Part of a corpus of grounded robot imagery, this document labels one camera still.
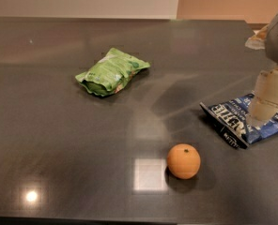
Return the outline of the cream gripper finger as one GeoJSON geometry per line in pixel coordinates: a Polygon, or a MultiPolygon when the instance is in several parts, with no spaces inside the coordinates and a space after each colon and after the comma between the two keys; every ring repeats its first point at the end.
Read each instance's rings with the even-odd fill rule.
{"type": "Polygon", "coordinates": [[[247,123],[253,127],[262,127],[278,113],[278,66],[260,72],[254,95],[248,107],[247,123]]]}
{"type": "Polygon", "coordinates": [[[265,25],[260,30],[257,30],[253,36],[246,40],[245,46],[253,50],[264,50],[268,27],[268,25],[265,25]]]}

